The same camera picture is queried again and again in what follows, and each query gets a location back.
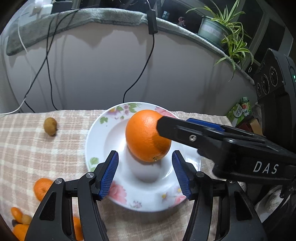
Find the large orange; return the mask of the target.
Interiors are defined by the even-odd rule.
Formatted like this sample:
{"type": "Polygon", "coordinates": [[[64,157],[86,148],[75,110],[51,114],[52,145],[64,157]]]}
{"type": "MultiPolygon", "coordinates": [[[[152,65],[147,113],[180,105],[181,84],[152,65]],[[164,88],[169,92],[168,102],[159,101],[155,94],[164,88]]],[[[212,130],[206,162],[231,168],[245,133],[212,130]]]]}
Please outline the large orange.
{"type": "Polygon", "coordinates": [[[157,162],[170,150],[171,140],[161,137],[157,123],[163,116],[154,110],[135,113],[125,128],[126,144],[130,152],[143,162],[157,162]]]}
{"type": "Polygon", "coordinates": [[[84,240],[82,227],[80,223],[80,218],[77,216],[73,217],[73,223],[74,223],[74,231],[75,231],[75,238],[78,241],[84,240]]]}

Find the small mandarin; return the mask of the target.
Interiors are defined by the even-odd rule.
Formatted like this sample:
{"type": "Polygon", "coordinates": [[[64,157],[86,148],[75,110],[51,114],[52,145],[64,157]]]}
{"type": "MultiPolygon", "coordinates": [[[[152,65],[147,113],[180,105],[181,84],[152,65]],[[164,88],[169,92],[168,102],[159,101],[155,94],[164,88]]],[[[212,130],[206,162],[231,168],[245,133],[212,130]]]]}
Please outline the small mandarin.
{"type": "Polygon", "coordinates": [[[22,223],[23,213],[20,211],[20,209],[18,209],[17,207],[12,207],[11,208],[11,214],[12,214],[13,218],[18,223],[22,223]]]}
{"type": "Polygon", "coordinates": [[[34,184],[34,194],[39,201],[42,201],[53,181],[48,178],[40,178],[34,184]]]}

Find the green kiwi fruit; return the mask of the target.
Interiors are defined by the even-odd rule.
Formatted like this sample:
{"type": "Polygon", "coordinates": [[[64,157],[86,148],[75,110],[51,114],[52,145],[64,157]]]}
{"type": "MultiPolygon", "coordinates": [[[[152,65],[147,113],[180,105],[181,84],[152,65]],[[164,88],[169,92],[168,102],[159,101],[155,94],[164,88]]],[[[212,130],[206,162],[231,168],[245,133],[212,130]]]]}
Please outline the green kiwi fruit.
{"type": "Polygon", "coordinates": [[[22,215],[22,224],[24,224],[24,225],[30,225],[31,221],[32,221],[32,217],[31,216],[29,216],[27,214],[23,214],[22,215]]]}

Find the dark plum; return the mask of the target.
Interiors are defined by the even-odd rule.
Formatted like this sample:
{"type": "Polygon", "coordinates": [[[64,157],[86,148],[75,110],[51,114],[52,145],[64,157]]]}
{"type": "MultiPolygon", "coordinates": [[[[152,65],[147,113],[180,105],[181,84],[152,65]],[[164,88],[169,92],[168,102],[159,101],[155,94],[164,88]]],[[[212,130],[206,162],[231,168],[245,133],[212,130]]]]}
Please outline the dark plum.
{"type": "Polygon", "coordinates": [[[19,225],[20,223],[18,221],[16,221],[16,220],[13,219],[11,221],[11,224],[13,225],[13,227],[15,227],[16,225],[19,225]]]}

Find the green snack box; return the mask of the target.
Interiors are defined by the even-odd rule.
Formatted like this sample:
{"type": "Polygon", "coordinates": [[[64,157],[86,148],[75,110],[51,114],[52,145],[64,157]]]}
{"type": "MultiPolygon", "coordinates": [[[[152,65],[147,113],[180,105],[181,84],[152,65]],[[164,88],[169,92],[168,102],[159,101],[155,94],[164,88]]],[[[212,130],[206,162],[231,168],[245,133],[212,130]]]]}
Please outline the green snack box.
{"type": "Polygon", "coordinates": [[[226,116],[233,127],[238,126],[252,115],[249,99],[245,96],[227,112],[226,116]]]}

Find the beige plaid tablecloth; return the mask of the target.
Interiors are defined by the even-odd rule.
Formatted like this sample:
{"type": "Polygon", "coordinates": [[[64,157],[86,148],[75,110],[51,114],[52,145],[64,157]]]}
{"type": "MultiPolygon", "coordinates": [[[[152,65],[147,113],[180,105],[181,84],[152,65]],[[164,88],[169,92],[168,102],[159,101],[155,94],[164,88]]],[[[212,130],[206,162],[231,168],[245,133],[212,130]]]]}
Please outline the beige plaid tablecloth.
{"type": "MultiPolygon", "coordinates": [[[[18,113],[1,117],[1,216],[7,226],[11,208],[33,215],[39,201],[33,191],[39,178],[74,180],[87,172],[85,140],[100,110],[61,110],[18,113]],[[46,118],[54,118],[57,132],[44,131],[46,118]]],[[[98,203],[110,240],[182,240],[193,203],[157,213],[125,209],[110,199],[98,203]]]]}

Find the white floral plate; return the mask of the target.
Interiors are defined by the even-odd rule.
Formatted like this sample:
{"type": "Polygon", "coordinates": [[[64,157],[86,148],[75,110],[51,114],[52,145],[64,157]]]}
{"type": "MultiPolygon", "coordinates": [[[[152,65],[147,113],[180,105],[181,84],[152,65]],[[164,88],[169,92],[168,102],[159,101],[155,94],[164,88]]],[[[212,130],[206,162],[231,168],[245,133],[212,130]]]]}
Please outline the white floral plate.
{"type": "Polygon", "coordinates": [[[145,163],[133,156],[125,139],[129,119],[138,111],[150,109],[162,115],[182,118],[180,112],[145,102],[128,102],[103,111],[92,124],[85,144],[88,171],[106,160],[112,150],[118,152],[119,165],[113,178],[109,199],[116,204],[140,212],[158,212],[185,200],[171,163],[173,151],[179,150],[186,162],[201,169],[197,150],[172,142],[167,155],[158,162],[145,163]]]}

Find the small brown kiwi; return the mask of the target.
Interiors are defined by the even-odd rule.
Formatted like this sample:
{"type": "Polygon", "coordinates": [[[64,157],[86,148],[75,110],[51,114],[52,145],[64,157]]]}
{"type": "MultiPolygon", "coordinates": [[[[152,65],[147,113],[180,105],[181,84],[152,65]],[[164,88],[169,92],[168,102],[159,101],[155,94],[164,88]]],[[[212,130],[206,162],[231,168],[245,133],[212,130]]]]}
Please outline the small brown kiwi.
{"type": "Polygon", "coordinates": [[[54,136],[57,132],[57,122],[54,118],[46,118],[43,127],[45,133],[50,136],[54,136]]]}

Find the potted spider plant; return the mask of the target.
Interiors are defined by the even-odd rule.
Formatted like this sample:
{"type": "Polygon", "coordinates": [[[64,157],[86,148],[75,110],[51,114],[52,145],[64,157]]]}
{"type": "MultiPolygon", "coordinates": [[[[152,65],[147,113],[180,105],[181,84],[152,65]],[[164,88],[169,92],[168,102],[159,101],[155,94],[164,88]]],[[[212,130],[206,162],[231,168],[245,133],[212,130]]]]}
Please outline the potted spider plant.
{"type": "Polygon", "coordinates": [[[236,20],[245,12],[238,10],[240,1],[235,1],[231,9],[226,6],[223,11],[214,1],[211,3],[217,9],[217,13],[207,5],[191,8],[187,12],[202,9],[211,14],[211,16],[202,17],[198,35],[216,47],[226,48],[225,56],[217,60],[214,65],[227,61],[231,63],[232,73],[235,73],[236,67],[241,66],[247,59],[254,63],[254,55],[244,39],[244,37],[249,38],[250,36],[245,32],[243,24],[236,20]]]}

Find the grey sill cloth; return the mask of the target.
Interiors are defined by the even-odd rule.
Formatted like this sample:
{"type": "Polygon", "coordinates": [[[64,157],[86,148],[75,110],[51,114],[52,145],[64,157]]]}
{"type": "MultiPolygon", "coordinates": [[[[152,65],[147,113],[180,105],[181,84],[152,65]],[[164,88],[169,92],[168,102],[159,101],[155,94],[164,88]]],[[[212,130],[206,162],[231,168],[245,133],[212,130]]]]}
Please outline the grey sill cloth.
{"type": "MultiPolygon", "coordinates": [[[[8,56],[13,56],[43,40],[48,41],[47,51],[49,52],[56,35],[89,23],[128,27],[140,25],[149,26],[148,17],[144,13],[111,8],[88,8],[64,11],[33,20],[23,26],[19,26],[18,20],[16,19],[12,22],[7,33],[4,35],[4,38],[8,38],[6,54],[8,56]]],[[[228,62],[232,68],[232,75],[239,72],[244,78],[249,80],[251,84],[254,84],[254,80],[242,70],[238,64],[233,63],[229,56],[208,40],[160,18],[156,18],[156,24],[158,30],[161,32],[187,39],[219,55],[221,58],[217,60],[216,65],[221,62],[228,62]]]]}

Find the white power adapter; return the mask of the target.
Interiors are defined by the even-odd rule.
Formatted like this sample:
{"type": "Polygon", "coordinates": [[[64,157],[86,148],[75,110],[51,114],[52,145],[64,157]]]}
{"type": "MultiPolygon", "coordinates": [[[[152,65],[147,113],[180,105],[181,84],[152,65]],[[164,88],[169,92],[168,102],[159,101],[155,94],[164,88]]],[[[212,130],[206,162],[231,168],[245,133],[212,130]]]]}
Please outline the white power adapter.
{"type": "Polygon", "coordinates": [[[52,0],[35,0],[33,3],[32,16],[38,15],[40,18],[51,14],[53,8],[52,0]]]}

